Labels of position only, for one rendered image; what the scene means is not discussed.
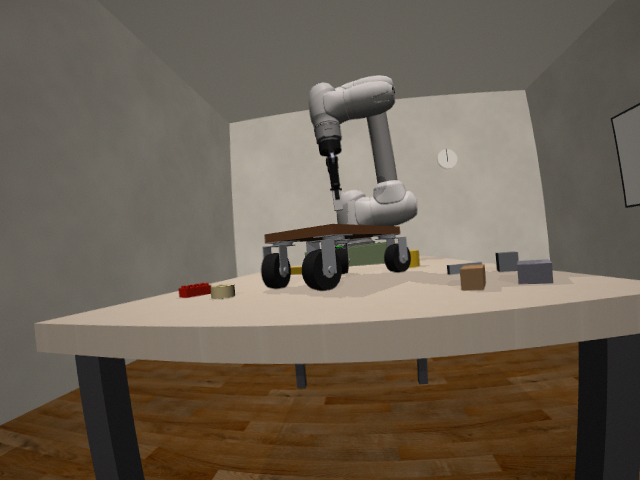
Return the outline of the grey metal bar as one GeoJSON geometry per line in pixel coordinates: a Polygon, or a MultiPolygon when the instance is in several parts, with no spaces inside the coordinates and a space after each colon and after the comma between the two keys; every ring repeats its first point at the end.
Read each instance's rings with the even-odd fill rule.
{"type": "Polygon", "coordinates": [[[478,264],[482,264],[482,262],[472,262],[472,263],[447,265],[447,274],[448,275],[460,274],[460,269],[464,265],[478,265],[478,264]]]}

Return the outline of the wheeled wooden dolly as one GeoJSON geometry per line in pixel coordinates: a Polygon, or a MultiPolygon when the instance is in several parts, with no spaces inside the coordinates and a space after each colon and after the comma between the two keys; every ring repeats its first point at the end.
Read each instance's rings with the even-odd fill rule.
{"type": "Polygon", "coordinates": [[[377,240],[386,239],[387,249],[384,261],[387,269],[391,272],[405,272],[411,263],[406,237],[395,236],[400,235],[399,226],[328,224],[264,235],[265,244],[273,244],[273,246],[262,247],[261,275],[264,284],[273,289],[285,288],[289,284],[291,267],[287,246],[294,246],[292,242],[306,242],[307,255],[302,264],[302,276],[308,287],[318,291],[335,288],[341,275],[348,273],[349,240],[377,236],[377,240]],[[397,238],[398,243],[395,244],[397,238]],[[319,242],[321,242],[321,249],[319,242]],[[335,246],[335,244],[345,245],[335,246]],[[272,253],[271,247],[278,246],[279,253],[272,253]]]}

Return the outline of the brown cube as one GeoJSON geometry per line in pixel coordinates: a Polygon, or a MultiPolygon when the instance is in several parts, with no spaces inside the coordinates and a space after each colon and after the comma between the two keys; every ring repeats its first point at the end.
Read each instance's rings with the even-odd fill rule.
{"type": "Polygon", "coordinates": [[[485,264],[464,265],[460,269],[460,280],[461,291],[484,290],[486,285],[485,264]]]}

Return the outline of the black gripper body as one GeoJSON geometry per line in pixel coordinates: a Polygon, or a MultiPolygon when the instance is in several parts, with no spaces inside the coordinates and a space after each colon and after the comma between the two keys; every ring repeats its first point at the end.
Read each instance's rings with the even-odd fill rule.
{"type": "Polygon", "coordinates": [[[331,156],[330,153],[333,153],[333,155],[338,155],[342,151],[341,143],[337,139],[323,140],[319,143],[318,146],[320,155],[328,157],[328,160],[329,156],[331,156]]]}

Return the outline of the red toy brick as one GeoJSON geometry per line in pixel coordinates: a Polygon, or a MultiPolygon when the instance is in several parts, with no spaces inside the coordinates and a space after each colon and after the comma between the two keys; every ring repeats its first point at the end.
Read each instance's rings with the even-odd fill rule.
{"type": "Polygon", "coordinates": [[[188,286],[181,286],[179,288],[179,297],[190,298],[195,296],[201,296],[211,294],[211,289],[208,283],[200,283],[188,286]]]}

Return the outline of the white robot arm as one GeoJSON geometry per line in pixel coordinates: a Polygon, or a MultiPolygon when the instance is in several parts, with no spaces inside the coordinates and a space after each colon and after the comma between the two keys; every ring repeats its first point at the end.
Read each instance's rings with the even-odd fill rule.
{"type": "Polygon", "coordinates": [[[341,141],[341,123],[367,117],[377,177],[374,197],[357,190],[341,194],[343,210],[337,211],[337,224],[396,226],[417,215],[417,198],[397,179],[386,115],[393,97],[394,85],[387,76],[361,78],[336,90],[320,83],[310,91],[309,112],[318,145],[327,139],[341,141]]]}

